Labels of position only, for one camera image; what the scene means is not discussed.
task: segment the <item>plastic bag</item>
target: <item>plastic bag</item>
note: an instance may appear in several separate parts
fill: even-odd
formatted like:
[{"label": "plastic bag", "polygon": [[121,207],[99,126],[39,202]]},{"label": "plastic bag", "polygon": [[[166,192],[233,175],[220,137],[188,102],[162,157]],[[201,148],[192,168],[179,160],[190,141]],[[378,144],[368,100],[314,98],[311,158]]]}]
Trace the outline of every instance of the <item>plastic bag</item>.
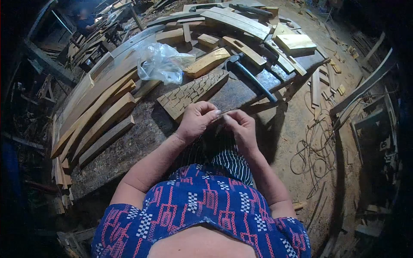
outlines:
[{"label": "plastic bag", "polygon": [[195,62],[194,54],[179,53],[152,35],[135,47],[139,51],[138,75],[142,80],[161,80],[165,85],[182,83],[182,70]]}]

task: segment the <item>metal tool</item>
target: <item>metal tool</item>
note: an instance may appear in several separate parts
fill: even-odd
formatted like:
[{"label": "metal tool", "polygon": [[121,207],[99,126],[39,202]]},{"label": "metal tool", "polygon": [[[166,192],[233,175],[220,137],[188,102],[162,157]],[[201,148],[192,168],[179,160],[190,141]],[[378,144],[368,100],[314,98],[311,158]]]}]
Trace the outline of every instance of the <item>metal tool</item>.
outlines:
[{"label": "metal tool", "polygon": [[225,61],[225,70],[227,70],[227,63],[231,62],[233,64],[235,64],[238,69],[246,76],[248,77],[250,80],[252,80],[252,82],[254,83],[254,85],[256,85],[260,90],[262,90],[264,92],[264,94],[266,95],[266,97],[268,98],[268,100],[270,102],[276,103],[278,100],[275,96],[273,96],[271,94],[271,92],[269,92],[256,78],[254,75],[252,75],[252,73],[250,73],[250,71],[248,71],[247,68],[245,68],[245,66],[243,66],[239,60],[241,58],[243,58],[245,55],[244,53],[239,53],[238,55],[235,56],[231,56],[230,58],[228,58]]},{"label": "metal tool", "polygon": [[247,6],[247,5],[233,5],[233,4],[229,4],[230,8],[233,8],[237,11],[240,12],[251,12],[253,14],[257,14],[260,16],[263,16],[264,18],[271,18],[273,16],[272,12],[268,12],[266,10],[261,10],[258,8],[254,8],[251,6]]}]

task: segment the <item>person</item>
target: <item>person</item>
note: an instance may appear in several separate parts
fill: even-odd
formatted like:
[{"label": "person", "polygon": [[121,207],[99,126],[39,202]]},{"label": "person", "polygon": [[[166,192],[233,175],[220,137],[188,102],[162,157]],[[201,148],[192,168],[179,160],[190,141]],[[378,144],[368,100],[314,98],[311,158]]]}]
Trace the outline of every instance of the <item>person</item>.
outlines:
[{"label": "person", "polygon": [[80,6],[73,11],[76,17],[76,27],[78,31],[87,37],[96,28],[95,18],[89,13],[88,9]]},{"label": "person", "polygon": [[255,120],[229,111],[217,133],[209,125],[219,114],[190,104],[176,132],[126,173],[93,257],[311,256],[288,190],[258,149]]}]

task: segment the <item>hammer head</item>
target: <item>hammer head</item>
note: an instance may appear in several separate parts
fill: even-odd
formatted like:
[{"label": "hammer head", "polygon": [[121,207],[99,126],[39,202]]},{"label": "hammer head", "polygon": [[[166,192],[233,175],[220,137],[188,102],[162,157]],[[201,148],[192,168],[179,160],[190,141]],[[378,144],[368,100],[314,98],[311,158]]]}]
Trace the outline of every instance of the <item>hammer head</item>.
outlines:
[{"label": "hammer head", "polygon": [[229,57],[226,61],[231,62],[231,63],[235,63],[236,61],[239,61],[243,57],[244,57],[244,53],[239,53],[235,56]]}]

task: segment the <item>carved wooden board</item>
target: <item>carved wooden board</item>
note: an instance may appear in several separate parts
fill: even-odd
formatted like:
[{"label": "carved wooden board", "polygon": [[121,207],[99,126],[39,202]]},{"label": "carved wooden board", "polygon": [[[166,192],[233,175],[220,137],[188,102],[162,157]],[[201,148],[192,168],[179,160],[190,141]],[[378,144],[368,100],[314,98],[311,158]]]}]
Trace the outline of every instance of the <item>carved wooden board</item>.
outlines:
[{"label": "carved wooden board", "polygon": [[228,75],[225,70],[213,71],[160,96],[157,100],[168,114],[177,120],[189,104],[208,100],[228,81]]}]

